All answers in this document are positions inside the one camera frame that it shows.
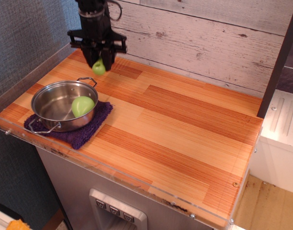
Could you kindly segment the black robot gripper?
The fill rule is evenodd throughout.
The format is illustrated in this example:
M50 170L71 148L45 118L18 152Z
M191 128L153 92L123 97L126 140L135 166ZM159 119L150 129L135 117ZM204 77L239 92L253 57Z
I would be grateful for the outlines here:
M81 29L68 31L70 45L81 48L90 68L101 57L106 71L111 70L116 52L126 53L126 36L114 32L105 11L79 11Z

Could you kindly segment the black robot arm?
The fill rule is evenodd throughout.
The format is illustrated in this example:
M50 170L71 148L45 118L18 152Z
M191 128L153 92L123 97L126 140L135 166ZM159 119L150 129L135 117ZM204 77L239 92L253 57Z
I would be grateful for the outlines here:
M92 67L100 58L111 69L117 53L126 53L126 36L112 30L107 0L78 0L81 28L69 30L70 45L80 48Z

